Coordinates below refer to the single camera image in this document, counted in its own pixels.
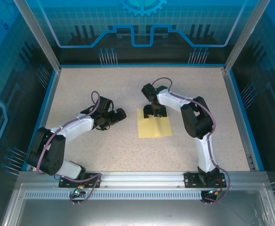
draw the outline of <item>yellow paper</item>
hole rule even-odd
[[[172,136],[172,130],[168,117],[154,117],[144,119],[143,109],[137,110],[138,138],[153,138]]]

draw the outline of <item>transparent enclosure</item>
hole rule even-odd
[[[275,0],[253,30],[232,74],[262,163],[275,181]]]
[[[224,64],[257,0],[29,0],[61,64]]]
[[[0,1],[0,220],[26,152],[53,68],[13,1]]]

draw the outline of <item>speckled work surface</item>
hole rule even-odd
[[[186,133],[179,112],[167,109],[171,137],[138,138],[137,109],[148,103],[141,89],[159,77],[170,77],[176,93],[204,98],[217,124],[212,137],[217,164],[226,170],[249,170],[220,68],[64,68],[47,128],[62,125],[91,106],[93,90],[127,114],[108,131],[92,130],[74,139],[65,158],[94,171],[197,170],[194,140]],[[168,86],[169,82],[156,85]]]

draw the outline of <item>blue frame edge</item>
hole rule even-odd
[[[247,129],[247,132],[249,134],[249,138],[251,140],[251,145],[252,145],[252,148],[253,148],[253,151],[254,151],[254,155],[255,155],[255,158],[256,158],[254,160],[257,162],[259,170],[260,171],[264,171],[264,166],[263,166],[260,154],[259,154],[259,150],[258,150],[256,141],[255,141],[255,137],[254,137],[254,135],[252,133],[251,125],[250,125],[249,119],[247,117],[246,110],[245,110],[245,108],[243,106],[243,102],[242,102],[242,99],[241,99],[241,96],[240,96],[240,92],[239,92],[236,80],[234,78],[234,73],[233,73],[232,69],[229,71],[229,74],[230,74],[230,77],[231,77],[231,80],[232,80],[232,83],[233,83],[233,86],[234,86],[234,89],[235,89],[236,96],[238,98],[239,106],[240,106],[240,109],[241,109],[241,112],[242,112],[242,116],[243,116],[243,119],[244,119],[244,122],[245,122],[245,125],[246,125],[246,129]]]
[[[61,65],[64,68],[72,68],[72,67],[224,67],[224,64],[207,64],[207,65],[197,65],[197,64],[120,64],[120,65]]]

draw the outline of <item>metal base plate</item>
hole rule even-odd
[[[90,178],[96,174],[97,173],[86,173],[85,179]],[[92,179],[88,184],[85,185],[85,188],[93,188],[96,181],[97,181],[97,178]],[[100,187],[100,181],[97,183],[96,188]],[[72,182],[65,178],[60,178],[59,180],[59,187],[63,187],[63,188],[77,188],[79,185],[82,185],[82,184],[84,183]]]
[[[185,188],[219,188],[220,183],[218,181],[213,181],[212,183],[207,184],[206,186],[198,177],[199,173],[190,173],[187,172],[184,174]],[[224,179],[225,176],[223,173],[219,173],[216,179]],[[226,181],[222,183],[222,188],[226,188]]]

